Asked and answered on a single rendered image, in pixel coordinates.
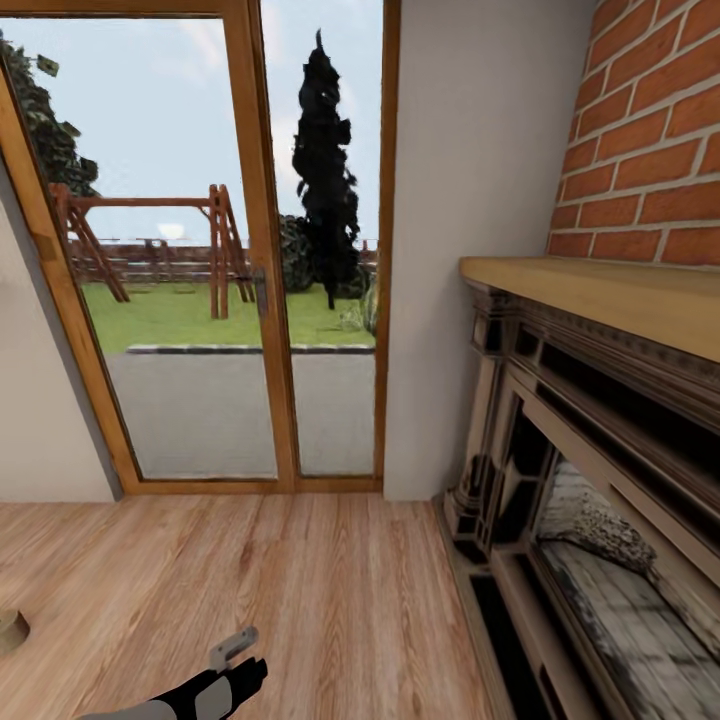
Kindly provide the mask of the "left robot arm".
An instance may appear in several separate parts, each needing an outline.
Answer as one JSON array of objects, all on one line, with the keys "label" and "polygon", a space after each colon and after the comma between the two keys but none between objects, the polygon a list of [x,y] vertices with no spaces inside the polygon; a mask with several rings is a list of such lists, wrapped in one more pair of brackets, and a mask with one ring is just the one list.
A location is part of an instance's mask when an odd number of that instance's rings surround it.
[{"label": "left robot arm", "polygon": [[112,713],[76,720],[225,720],[261,689],[266,661],[252,657],[231,669],[229,661],[259,640],[257,627],[245,627],[209,651],[209,669],[156,700]]}]

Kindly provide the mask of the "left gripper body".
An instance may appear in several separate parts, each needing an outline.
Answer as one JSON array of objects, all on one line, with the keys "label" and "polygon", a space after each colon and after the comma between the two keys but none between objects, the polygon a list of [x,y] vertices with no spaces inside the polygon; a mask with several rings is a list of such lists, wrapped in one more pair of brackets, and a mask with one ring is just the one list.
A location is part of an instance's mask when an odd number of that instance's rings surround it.
[{"label": "left gripper body", "polygon": [[233,689],[233,706],[230,712],[230,715],[232,715],[240,704],[261,689],[257,661],[252,657],[236,668],[225,671],[223,675],[227,676]]}]

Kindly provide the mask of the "pillar candle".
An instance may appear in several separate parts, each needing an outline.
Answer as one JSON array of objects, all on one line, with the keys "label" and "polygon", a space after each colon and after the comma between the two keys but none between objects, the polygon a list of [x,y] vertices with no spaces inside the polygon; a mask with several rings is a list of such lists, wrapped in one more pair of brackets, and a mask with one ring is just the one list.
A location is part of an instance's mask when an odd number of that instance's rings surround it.
[{"label": "pillar candle", "polygon": [[29,636],[30,626],[18,609],[0,613],[0,655],[14,651]]}]

